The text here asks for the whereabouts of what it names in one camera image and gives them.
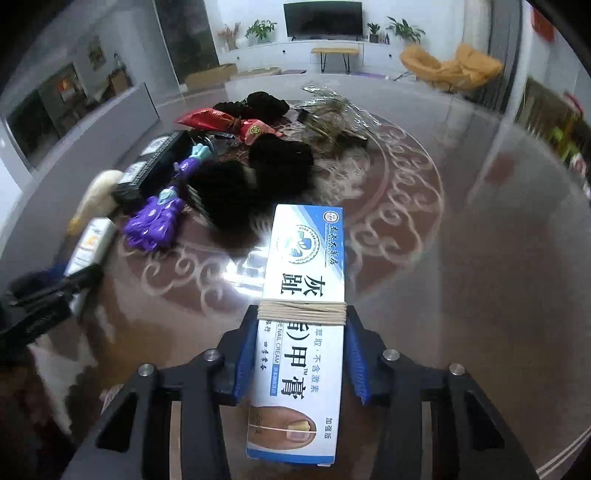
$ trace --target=white and blue box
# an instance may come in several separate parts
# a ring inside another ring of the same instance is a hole
[[[344,302],[344,260],[341,208],[278,205],[262,298]],[[334,463],[343,328],[259,321],[248,456]]]

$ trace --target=white stuffed toy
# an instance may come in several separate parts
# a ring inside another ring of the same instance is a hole
[[[86,190],[76,214],[68,224],[68,235],[78,235],[94,217],[109,216],[117,207],[111,191],[123,177],[119,170],[100,172]]]

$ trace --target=television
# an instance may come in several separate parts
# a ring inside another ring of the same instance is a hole
[[[283,10],[288,37],[363,36],[361,2],[296,2]]]

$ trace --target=black fluffy object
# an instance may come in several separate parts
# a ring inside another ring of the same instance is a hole
[[[308,144],[264,134],[250,147],[248,164],[256,172],[256,188],[263,208],[293,200],[312,186],[314,157]]]
[[[240,162],[206,160],[187,183],[199,194],[203,209],[218,229],[240,230],[248,226],[258,201]]]
[[[243,120],[255,118],[271,125],[285,115],[290,106],[285,100],[279,100],[267,92],[254,92],[242,102],[221,102],[215,104],[213,108],[235,118],[240,117]]]

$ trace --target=black box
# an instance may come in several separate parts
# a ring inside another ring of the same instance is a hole
[[[127,214],[137,212],[148,197],[165,188],[174,175],[173,164],[187,158],[193,145],[186,130],[160,135],[150,141],[111,192],[123,211]]]

